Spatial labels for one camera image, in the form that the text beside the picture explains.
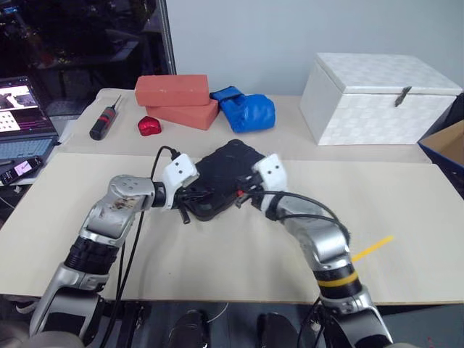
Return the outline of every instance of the white wall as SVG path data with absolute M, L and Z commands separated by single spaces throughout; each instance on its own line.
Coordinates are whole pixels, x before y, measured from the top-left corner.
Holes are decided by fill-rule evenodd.
M 411 54 L 464 86 L 463 0 L 167 0 L 178 74 L 301 94 L 316 52 Z

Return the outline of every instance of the metal latch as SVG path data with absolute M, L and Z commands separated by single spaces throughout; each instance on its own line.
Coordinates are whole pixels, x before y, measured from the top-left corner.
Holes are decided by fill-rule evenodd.
M 408 87 L 404 87 L 403 88 L 403 91 L 401 92 L 401 94 L 398 96 L 397 100 L 394 101 L 394 106 L 395 107 L 398 107 L 399 105 L 401 105 L 403 103 L 403 100 L 405 100 L 405 97 L 406 95 L 409 93 L 409 91 L 411 90 L 412 86 L 408 86 Z

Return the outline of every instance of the laptop keyboard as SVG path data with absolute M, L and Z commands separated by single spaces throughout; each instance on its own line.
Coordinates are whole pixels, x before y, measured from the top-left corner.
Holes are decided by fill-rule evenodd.
M 11 143 L 0 143 L 0 160 L 42 156 L 49 148 L 52 139 L 21 140 Z

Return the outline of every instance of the white storage box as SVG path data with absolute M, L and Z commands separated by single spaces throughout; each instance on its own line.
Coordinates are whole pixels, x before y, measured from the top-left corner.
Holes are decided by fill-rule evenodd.
M 414 144 L 461 91 L 415 57 L 322 53 L 300 108 L 319 145 Z

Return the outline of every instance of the blue boxing glove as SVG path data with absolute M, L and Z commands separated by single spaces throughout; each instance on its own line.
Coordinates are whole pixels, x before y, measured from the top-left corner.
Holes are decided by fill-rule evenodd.
M 231 86 L 210 94 L 219 102 L 235 133 L 261 131 L 276 123 L 274 103 L 262 94 L 245 96 Z

